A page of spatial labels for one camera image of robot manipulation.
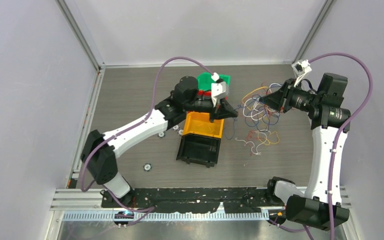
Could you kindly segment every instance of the yellow bin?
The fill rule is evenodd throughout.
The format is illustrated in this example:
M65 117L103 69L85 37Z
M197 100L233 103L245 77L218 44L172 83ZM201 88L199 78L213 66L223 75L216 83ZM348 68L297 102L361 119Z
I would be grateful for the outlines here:
M209 113L191 111L186 115L182 136L187 134L197 134L221 139L224 124L224 119L210 122Z

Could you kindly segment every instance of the black cable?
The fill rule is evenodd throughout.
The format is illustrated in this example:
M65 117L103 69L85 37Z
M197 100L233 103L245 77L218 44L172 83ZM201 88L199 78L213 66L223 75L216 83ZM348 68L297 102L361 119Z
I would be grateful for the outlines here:
M208 90L205 90L202 92L202 94L201 94L202 100L205 100L205 93L210 92L210 91L211 91L211 89L208 89Z
M313 85L311 84L310 80L308 80L307 78L304 78L303 80L301 80L301 82L302 81L307 82L308 87L310 88L310 90L313 91L314 93L317 93L317 91L313 88Z

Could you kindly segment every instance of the yellow wire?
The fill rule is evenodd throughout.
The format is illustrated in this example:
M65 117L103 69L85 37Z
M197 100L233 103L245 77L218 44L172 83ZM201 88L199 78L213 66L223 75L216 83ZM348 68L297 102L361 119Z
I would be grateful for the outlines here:
M261 90L261 89L268 89L269 87L268 86L262 86L262 87L259 87L259 88L256 88L256 89L254 89L252 92L250 92L250 93L248 93L247 95L245 95L243 98L242 98L242 100L241 100L241 102L242 102L242 104L244 105L244 107L245 107L245 102L244 102L244 99L246 98L246 97L248 97L249 95L251 95L253 92L255 92L255 91L258 91L258 90Z
M268 146L268 145L270 145L270 144L271 144L271 145L276 145L276 144L278 144L278 143L281 142L281 139L279 138L279 134L278 134L277 131L273 131L273 132L271 132L267 137L265 137L266 141L262 141L262 140L260 139L260 134L259 134L259 133L257 133L257 134L258 134L258 140L259 140L262 144L264 144L264 145L266 145L266 146ZM271 142L271 141L269 140L269 136L272 135L272 134L276 134L277 142Z

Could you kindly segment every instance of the metal frame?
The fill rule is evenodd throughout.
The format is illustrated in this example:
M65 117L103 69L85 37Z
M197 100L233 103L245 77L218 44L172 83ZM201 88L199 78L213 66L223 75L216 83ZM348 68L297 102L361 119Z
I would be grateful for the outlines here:
M323 21L329 14L330 10L332 9L332 6L336 0L325 0L323 6L321 7L320 12L318 13L314 23L312 24L310 31L308 32L307 36L305 37L304 42L302 43L301 47L299 48L298 54L296 55L293 62L295 63L298 60L301 60L304 54L306 53L309 45L311 44L313 38L319 31L320 26L322 25Z
M86 115L84 116L84 122L82 126L82 130L80 133L79 141L77 143L73 165L71 167L70 174L67 179L67 187L70 179L78 179L80 169L82 168L82 161L80 160L80 154L82 153L83 145L85 144L86 138L88 137L88 133L91 131L92 120L95 114L95 108L98 102L98 96L101 91L102 80L104 78L105 68L101 69L99 73L96 75L92 92L89 96L89 104L87 106Z
M291 61L238 61L238 62L203 62L205 66L243 66L243 65L284 65L291 64ZM170 62L165 67L196 67L195 63ZM130 69L130 68L159 68L161 64L137 64L137 65L106 65L107 69Z
M305 192L306 187L298 187ZM93 222L112 222L113 216L120 208L101 208L103 189L90 189L82 192L80 189L57 189L50 207L49 225L45 240L57 240L61 224L63 221L93 221ZM350 210L350 217L347 222L342 224L342 229L348 240L362 239L356 231L355 215L346 189L340 187L342 197L342 207ZM149 217L144 218L146 222L160 221L248 221L266 220L269 210L283 210L283 206L261 207L261 214L225 214L223 203L220 203L218 210L212 214L179 214L179 213L150 213Z
M95 57L94 53L92 52L91 47L89 46L88 42L86 41L86 38L84 34L82 33L82 30L80 29L78 23L76 22L76 19L74 18L72 12L70 11L69 6L67 5L65 0L55 0L55 2L58 4L59 8L61 9L61 12L64 14L65 18L68 21L68 25L70 25L74 35L78 39L81 47L84 49L84 51L87 54L87 57L89 58L92 65L95 67L97 71L102 69L102 65L98 62L97 58Z

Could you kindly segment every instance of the white wire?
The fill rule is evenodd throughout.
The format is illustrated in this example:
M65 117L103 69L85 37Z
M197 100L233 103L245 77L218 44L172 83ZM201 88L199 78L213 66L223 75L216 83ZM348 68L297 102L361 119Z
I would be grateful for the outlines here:
M268 86L268 90L270 91L270 93L272 93L272 87L273 86L276 86L276 87L282 87L282 85L281 84L279 84L279 83L272 83L272 84L270 84L270 86Z
M254 152L254 151L253 151L254 148L255 148L255 149L258 148L258 146L256 147L256 145L254 144L254 142L252 142L252 141L245 141L245 140L242 140L242 139L238 139L237 137L235 137L235 140L238 141L238 142L244 142L244 143L245 143L244 146L246 146L246 145L249 144L249 143L252 143L251 153L254 154L254 155L261 155L261 152L258 152L258 151L257 151L257 152Z
M255 117L255 116L258 116L259 114L262 114L264 110L261 110L261 112L257 112L257 113L254 114L254 111L258 111L258 110L255 109L255 105L258 104L258 101L256 101L256 102L254 103L253 109L250 111L251 115L246 115L246 114L245 114L245 108L246 108L246 106L248 106L247 103L248 103L249 100L257 100L257 99L256 99L256 98L249 98L248 100L246 100L245 103L244 103L244 107L242 108L242 114L243 114L243 116L244 116L245 118L252 118L252 120L254 120L254 121L258 121L258 120L255 119L254 117Z
M293 86L296 87L298 84L300 84L301 80L306 76L306 74L307 73L304 73L301 76L297 77Z
M265 140L264 140L263 142L261 142L260 144L258 144L258 145L255 147L255 151L256 151L256 153L254 153L253 150L252 150L252 148L251 148L251 152L252 152L253 154L255 154L255 155L261 155L261 152L258 151L258 147L261 146L261 145L263 145L263 144L265 144L265 143L267 142L267 135L266 135L266 133L264 133L264 132L262 132L262 131L254 131L254 133L256 133L256 134L264 134L264 136L265 136Z

